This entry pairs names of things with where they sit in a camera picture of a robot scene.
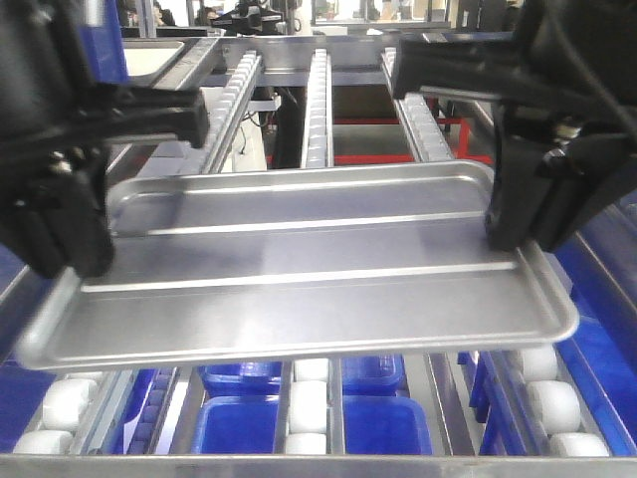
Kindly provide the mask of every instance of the metal tray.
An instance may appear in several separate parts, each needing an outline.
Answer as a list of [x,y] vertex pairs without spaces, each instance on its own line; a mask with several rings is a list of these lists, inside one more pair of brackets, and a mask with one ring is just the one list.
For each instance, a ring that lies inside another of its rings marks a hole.
[[67,271],[18,357],[88,369],[564,339],[577,313],[536,244],[487,246],[491,183],[462,161],[122,183],[110,271]]
[[136,85],[154,82],[177,59],[184,46],[180,41],[125,41],[123,52],[131,81]]

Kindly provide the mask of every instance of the blue container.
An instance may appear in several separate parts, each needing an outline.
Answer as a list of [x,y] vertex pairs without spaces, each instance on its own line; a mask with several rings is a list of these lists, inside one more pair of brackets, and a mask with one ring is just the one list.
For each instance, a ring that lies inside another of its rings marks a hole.
[[341,366],[345,395],[395,395],[405,374],[402,356],[344,358]]
[[276,395],[281,386],[279,361],[208,365],[198,371],[210,396]]
[[219,396],[201,411],[192,453],[272,453],[277,396]]
[[402,396],[345,396],[345,449],[364,455],[430,455],[425,413]]

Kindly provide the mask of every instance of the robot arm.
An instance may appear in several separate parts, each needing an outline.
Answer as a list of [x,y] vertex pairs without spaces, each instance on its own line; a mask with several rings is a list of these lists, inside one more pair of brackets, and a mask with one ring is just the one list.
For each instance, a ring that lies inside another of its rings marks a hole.
[[0,242],[45,277],[110,265],[109,138],[208,129],[198,92],[96,83],[75,32],[64,0],[0,0]]
[[508,40],[402,41],[396,98],[422,86],[494,103],[492,247],[552,250],[637,188],[636,32],[629,0],[528,0]]

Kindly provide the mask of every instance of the white roller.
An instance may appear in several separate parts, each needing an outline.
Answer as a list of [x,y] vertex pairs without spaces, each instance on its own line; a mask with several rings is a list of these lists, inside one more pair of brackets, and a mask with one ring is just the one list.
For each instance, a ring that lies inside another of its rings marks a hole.
[[514,351],[511,359],[525,381],[557,378],[557,355],[551,345]]
[[548,435],[577,431],[581,422],[579,400],[573,387],[556,380],[527,384],[531,407]]
[[42,422],[50,430],[75,432],[98,385],[87,378],[54,381],[42,401]]
[[549,445],[555,456],[610,456],[603,440],[592,433],[556,433]]
[[73,435],[62,430],[30,431],[20,437],[14,453],[35,453],[43,455],[62,455],[69,451]]
[[308,358],[295,361],[295,380],[308,381],[329,379],[329,360],[327,358]]
[[297,381],[290,389],[290,433],[327,432],[327,383]]
[[295,433],[286,439],[289,455],[325,455],[327,436],[322,433]]
[[67,378],[88,378],[95,383],[100,383],[104,379],[104,375],[103,371],[76,371],[69,373]]

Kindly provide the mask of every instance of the black cable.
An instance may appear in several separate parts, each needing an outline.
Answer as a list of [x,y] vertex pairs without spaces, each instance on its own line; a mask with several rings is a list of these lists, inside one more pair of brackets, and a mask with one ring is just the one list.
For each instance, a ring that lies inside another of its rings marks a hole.
[[553,33],[560,46],[563,48],[566,58],[577,70],[577,73],[586,81],[592,92],[612,111],[617,120],[624,126],[632,142],[637,145],[637,121],[628,113],[624,107],[615,99],[613,94],[604,86],[599,77],[592,71],[590,66],[581,57],[575,46],[572,44],[566,33],[563,31],[555,12],[555,4],[551,0],[544,0],[544,11],[550,22]]
[[255,117],[255,115],[258,115],[258,114],[259,114],[258,112],[252,112],[252,113],[249,113],[249,114],[247,114],[247,115],[245,115],[245,116],[244,116],[243,120],[244,120],[244,121],[245,121],[245,120],[250,120],[250,122],[251,122],[254,126],[257,126],[257,127],[266,127],[266,126],[268,125],[268,121],[269,121],[269,118],[268,118],[269,114],[267,114],[267,115],[266,115],[266,119],[263,121],[263,123],[260,123],[260,122],[254,121],[254,117]]
[[278,88],[278,90],[281,93],[283,93],[286,96],[286,98],[290,100],[292,103],[294,103],[297,107],[299,106],[299,102],[297,102],[297,99],[295,98],[295,96],[292,93],[290,93],[290,90],[288,90],[285,87]]
[[241,150],[239,151],[239,154],[244,155],[246,153],[246,146],[248,145],[248,139],[246,138],[246,134],[243,131],[242,124],[239,126],[239,130],[241,131],[241,136],[243,137],[243,146],[241,146]]

